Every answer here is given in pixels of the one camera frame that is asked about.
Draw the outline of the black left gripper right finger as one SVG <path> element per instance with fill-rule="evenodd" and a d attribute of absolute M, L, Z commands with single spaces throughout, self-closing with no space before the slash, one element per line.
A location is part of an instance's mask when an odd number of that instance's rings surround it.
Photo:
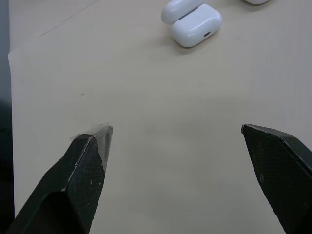
<path fill-rule="evenodd" d="M 312 151 L 293 135 L 241 128 L 257 181 L 286 234 L 312 234 Z"/>

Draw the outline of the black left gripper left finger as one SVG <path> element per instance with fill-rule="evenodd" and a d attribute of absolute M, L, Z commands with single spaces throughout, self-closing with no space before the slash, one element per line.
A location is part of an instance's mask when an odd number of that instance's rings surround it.
<path fill-rule="evenodd" d="M 112 125 L 77 135 L 42 177 L 6 234 L 89 234 L 104 185 Z"/>

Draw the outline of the white earbud charging case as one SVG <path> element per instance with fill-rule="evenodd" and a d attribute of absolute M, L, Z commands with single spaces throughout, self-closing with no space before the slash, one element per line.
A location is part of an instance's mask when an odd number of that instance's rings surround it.
<path fill-rule="evenodd" d="M 204 0 L 171 0 L 161 11 L 161 20 L 171 25 L 173 39 L 191 48 L 221 28 L 222 15 Z"/>

